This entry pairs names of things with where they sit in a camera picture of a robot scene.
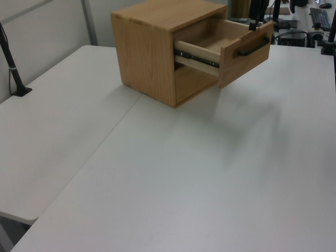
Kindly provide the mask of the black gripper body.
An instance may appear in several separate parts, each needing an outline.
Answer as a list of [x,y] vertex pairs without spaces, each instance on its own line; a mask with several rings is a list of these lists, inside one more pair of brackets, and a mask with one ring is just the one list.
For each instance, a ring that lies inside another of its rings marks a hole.
[[248,17],[250,19],[263,19],[267,7],[268,0],[250,0]]

